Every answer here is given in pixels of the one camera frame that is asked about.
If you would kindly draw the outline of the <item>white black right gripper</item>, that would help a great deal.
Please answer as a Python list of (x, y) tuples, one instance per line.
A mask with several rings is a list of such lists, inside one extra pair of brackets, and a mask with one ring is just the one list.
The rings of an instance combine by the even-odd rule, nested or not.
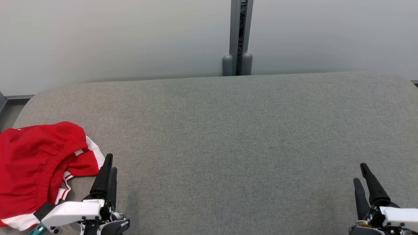
[(417, 208), (397, 208), (366, 163), (360, 164), (369, 191), (369, 203), (361, 181), (353, 179), (358, 220), (349, 227), (350, 235), (416, 235)]

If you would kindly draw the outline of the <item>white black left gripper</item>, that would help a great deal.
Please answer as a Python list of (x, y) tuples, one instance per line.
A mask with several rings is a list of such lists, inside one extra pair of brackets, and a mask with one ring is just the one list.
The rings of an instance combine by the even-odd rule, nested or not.
[(113, 154), (108, 153), (90, 195), (80, 202), (62, 202), (48, 208), (42, 216), (42, 232), (54, 234), (70, 225), (81, 235), (122, 235), (130, 228), (130, 219), (116, 212), (117, 168), (112, 168)]

